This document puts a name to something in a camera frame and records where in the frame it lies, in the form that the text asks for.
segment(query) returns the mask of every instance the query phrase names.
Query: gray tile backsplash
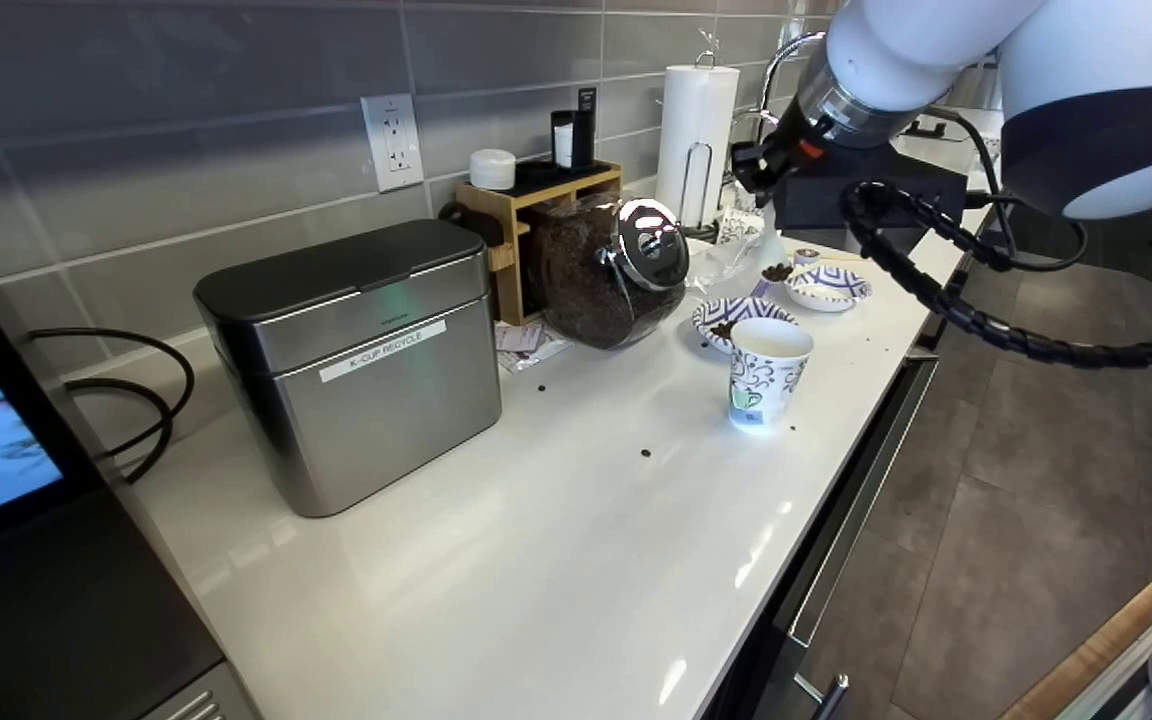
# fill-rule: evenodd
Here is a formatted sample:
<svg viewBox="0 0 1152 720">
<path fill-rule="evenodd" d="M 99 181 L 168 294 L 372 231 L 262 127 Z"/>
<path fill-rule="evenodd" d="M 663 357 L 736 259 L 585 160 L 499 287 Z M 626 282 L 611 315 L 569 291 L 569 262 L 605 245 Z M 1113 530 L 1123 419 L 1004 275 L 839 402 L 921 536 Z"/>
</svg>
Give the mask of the gray tile backsplash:
<svg viewBox="0 0 1152 720">
<path fill-rule="evenodd" d="M 223 262 L 434 215 L 473 149 L 547 155 L 602 87 L 596 152 L 657 189 L 663 64 L 711 31 L 757 77 L 831 0 L 0 0 L 0 304 L 23 322 L 199 322 Z M 426 184 L 375 192 L 356 100 L 407 91 Z M 84 367 L 113 345 L 50 347 Z"/>
</svg>

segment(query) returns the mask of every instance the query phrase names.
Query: power outlet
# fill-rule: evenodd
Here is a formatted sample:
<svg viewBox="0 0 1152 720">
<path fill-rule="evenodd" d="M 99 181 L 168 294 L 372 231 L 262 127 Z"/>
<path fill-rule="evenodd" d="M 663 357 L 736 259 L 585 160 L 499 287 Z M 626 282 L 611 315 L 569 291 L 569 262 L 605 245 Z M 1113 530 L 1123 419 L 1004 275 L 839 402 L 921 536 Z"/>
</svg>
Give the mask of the power outlet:
<svg viewBox="0 0 1152 720">
<path fill-rule="evenodd" d="M 403 189 L 419 184 L 419 135 L 416 135 L 416 113 L 414 94 L 365 94 L 359 100 L 365 121 L 369 121 L 369 149 L 375 165 L 375 184 Z"/>
</svg>

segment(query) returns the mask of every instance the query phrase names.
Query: black power cord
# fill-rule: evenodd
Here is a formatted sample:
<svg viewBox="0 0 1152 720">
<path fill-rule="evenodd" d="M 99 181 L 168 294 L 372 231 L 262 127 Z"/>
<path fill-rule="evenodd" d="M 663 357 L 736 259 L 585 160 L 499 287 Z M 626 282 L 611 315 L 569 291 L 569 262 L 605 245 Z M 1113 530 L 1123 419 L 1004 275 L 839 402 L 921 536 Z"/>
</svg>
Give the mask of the black power cord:
<svg viewBox="0 0 1152 720">
<path fill-rule="evenodd" d="M 1000 271 L 1007 271 L 1007 266 L 1020 266 L 1020 271 L 1066 271 L 1066 266 L 1072 266 L 1072 262 L 1090 252 L 1090 245 L 1093 245 L 1090 227 L 1075 222 L 1075 219 L 1067 219 L 1067 227 L 1075 231 L 1075 248 L 1072 248 L 1067 255 L 1060 255 L 1060 259 L 1053 259 L 1053 262 L 1026 259 L 1026 255 L 1020 255 L 1017 227 L 1012 227 L 1012 202 L 1020 202 L 1020 200 L 1017 200 L 1017 197 L 1004 197 L 1004 184 L 1000 184 L 1000 176 L 998 176 L 998 169 L 991 169 L 991 152 L 989 152 L 979 127 L 977 127 L 963 113 L 953 113 L 953 107 L 923 107 L 923 114 L 962 122 L 962 127 L 969 132 L 977 155 L 979 155 L 985 184 L 989 184 L 989 202 L 991 202 L 991 215 L 1000 219 L 1000 236 L 1004 236 L 1004 245 L 1007 245 L 1007 262 L 1000 262 Z"/>
<path fill-rule="evenodd" d="M 148 347 L 165 351 L 168 359 L 176 359 L 176 367 L 182 367 L 176 402 L 168 402 L 159 392 L 153 392 L 143 384 L 118 381 L 118 377 L 88 377 L 88 381 L 68 381 L 64 384 L 64 392 L 73 392 L 73 394 L 82 394 L 82 392 L 127 392 L 127 394 L 136 394 L 136 399 L 156 407 L 156 419 L 148 428 L 141 428 L 136 437 L 127 437 L 127 439 L 119 439 L 119 445 L 99 450 L 99 454 L 119 454 L 119 450 L 127 450 L 127 447 L 136 447 L 143 439 L 156 439 L 148 447 L 148 454 L 136 469 L 127 469 L 127 484 L 136 484 L 168 450 L 171 430 L 176 430 L 176 416 L 186 412 L 186 402 L 195 392 L 195 371 L 194 371 L 189 357 L 176 351 L 171 345 L 165 345 L 156 337 L 143 337 L 143 333 L 124 333 L 124 328 L 38 328 L 23 340 L 91 340 L 91 337 L 148 345 Z"/>
<path fill-rule="evenodd" d="M 930 202 L 923 197 L 895 189 L 889 181 L 866 181 L 843 197 L 843 215 L 853 236 L 861 238 L 866 255 L 873 255 L 905 291 L 911 291 L 923 307 L 953 321 L 962 333 L 979 337 L 991 347 L 1020 351 L 1046 363 L 1072 363 L 1072 367 L 1147 367 L 1152 340 L 1143 345 L 1067 345 L 1029 328 L 1012 328 L 1000 315 L 979 311 L 977 304 L 943 291 L 932 275 L 923 275 L 905 252 L 895 252 L 883 236 L 877 215 L 891 202 L 916 210 L 937 236 L 953 238 L 958 248 L 979 255 L 985 262 L 1007 259 L 1000 248 L 979 245 L 969 227 L 962 227 L 947 210 Z"/>
</svg>

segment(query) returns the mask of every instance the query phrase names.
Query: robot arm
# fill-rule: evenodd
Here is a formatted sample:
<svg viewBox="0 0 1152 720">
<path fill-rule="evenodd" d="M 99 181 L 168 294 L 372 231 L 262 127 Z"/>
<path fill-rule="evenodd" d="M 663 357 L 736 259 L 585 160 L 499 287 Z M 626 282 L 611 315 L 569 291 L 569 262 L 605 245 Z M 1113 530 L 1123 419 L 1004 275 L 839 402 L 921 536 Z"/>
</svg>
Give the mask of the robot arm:
<svg viewBox="0 0 1152 720">
<path fill-rule="evenodd" d="M 1139 0 L 853 0 L 765 139 L 761 184 L 883 149 L 991 48 L 1007 197 L 1072 219 L 1152 209 L 1152 3 Z"/>
</svg>

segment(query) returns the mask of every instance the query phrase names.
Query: dishwasher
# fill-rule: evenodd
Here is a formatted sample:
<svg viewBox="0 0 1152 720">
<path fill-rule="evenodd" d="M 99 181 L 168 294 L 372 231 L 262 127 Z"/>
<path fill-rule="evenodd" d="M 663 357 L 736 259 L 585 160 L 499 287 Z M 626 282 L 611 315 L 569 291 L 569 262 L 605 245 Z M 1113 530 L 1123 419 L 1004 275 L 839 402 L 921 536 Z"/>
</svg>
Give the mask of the dishwasher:
<svg viewBox="0 0 1152 720">
<path fill-rule="evenodd" d="M 847 551 L 883 491 L 889 469 L 916 419 L 937 377 L 932 351 L 911 351 L 883 399 L 877 402 L 861 445 L 843 458 L 831 491 L 823 497 L 804 545 L 779 570 L 757 628 L 736 653 L 726 685 L 703 706 L 703 720 L 829 720 L 847 699 L 847 676 L 816 689 L 802 676 L 802 665 L 829 612 L 829 597 L 847 564 Z"/>
</svg>

